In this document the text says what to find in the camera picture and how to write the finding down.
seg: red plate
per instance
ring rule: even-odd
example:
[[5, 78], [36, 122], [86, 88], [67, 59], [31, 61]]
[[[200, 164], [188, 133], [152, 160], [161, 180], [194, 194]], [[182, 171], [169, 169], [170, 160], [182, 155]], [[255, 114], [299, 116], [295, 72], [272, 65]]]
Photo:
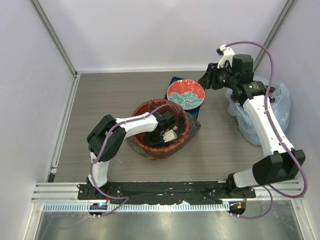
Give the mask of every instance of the red plate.
[[184, 110], [191, 110], [203, 103], [205, 90], [196, 81], [184, 79], [172, 83], [166, 96], [168, 100], [179, 104]]

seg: white wall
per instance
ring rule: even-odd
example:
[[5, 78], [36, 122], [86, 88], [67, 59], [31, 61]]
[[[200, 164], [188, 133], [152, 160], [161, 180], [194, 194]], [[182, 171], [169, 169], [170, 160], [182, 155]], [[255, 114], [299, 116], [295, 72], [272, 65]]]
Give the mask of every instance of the white wall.
[[[275, 81], [290, 91], [292, 105], [287, 136], [303, 149], [309, 188], [306, 194], [313, 222], [320, 226], [320, 1], [298, 0], [270, 50], [275, 62]], [[264, 57], [256, 74], [270, 75]]]
[[39, 2], [76, 70], [108, 71], [206, 68], [222, 44], [263, 43], [285, 0]]
[[0, 239], [21, 240], [72, 75], [28, 0], [0, 1]]

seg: wooden table surface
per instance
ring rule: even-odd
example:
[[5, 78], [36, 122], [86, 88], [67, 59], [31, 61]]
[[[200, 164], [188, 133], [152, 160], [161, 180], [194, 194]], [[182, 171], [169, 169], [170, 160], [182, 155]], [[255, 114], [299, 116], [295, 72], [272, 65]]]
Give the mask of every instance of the wooden table surface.
[[[140, 104], [165, 96], [172, 77], [198, 80], [201, 71], [94, 73], [79, 80], [55, 182], [85, 182], [90, 153], [86, 138], [104, 115], [130, 117]], [[263, 158], [262, 148], [247, 142], [229, 115], [226, 89], [205, 91], [199, 133], [168, 159], [150, 160], [124, 141], [111, 160], [108, 180], [223, 181], [228, 174], [251, 168]]]

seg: blue plastic bag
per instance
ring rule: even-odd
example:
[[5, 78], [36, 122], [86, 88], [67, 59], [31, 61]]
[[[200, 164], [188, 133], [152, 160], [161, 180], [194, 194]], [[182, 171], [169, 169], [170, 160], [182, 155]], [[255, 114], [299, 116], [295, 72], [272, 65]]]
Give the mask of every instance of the blue plastic bag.
[[[255, 76], [253, 80], [260, 81], [266, 86], [269, 84], [269, 80], [261, 76]], [[289, 90], [283, 83], [279, 83], [276, 81], [272, 81], [271, 86], [274, 87], [275, 90], [271, 94], [271, 99], [274, 99], [274, 102], [271, 102], [270, 105], [282, 131], [285, 132], [288, 127], [290, 118], [291, 98]], [[231, 116], [236, 117], [239, 123], [239, 129], [242, 132], [244, 138], [254, 145], [261, 145], [261, 141], [258, 137], [257, 131], [251, 118], [243, 109], [243, 107], [240, 106], [240, 103], [238, 101], [234, 102], [231, 99], [232, 90], [228, 89], [225, 95], [230, 102], [228, 112]]]

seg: blue mat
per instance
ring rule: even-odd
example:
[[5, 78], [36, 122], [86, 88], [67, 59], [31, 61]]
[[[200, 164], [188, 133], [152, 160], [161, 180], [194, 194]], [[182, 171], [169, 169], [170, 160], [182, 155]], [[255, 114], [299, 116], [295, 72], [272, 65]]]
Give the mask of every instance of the blue mat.
[[[180, 77], [174, 76], [174, 77], [172, 78], [169, 86], [170, 86], [171, 84], [173, 84], [174, 82], [179, 81], [179, 80], [183, 80], [183, 79], [184, 79], [184, 78], [180, 78]], [[167, 93], [165, 93], [164, 99], [168, 99]], [[198, 115], [199, 115], [200, 107], [201, 107], [201, 105], [198, 106], [198, 107], [196, 107], [196, 108], [194, 108], [194, 109], [186, 110], [186, 112], [187, 112], [187, 113], [190, 113], [190, 114], [194, 117], [194, 119], [197, 120]]]

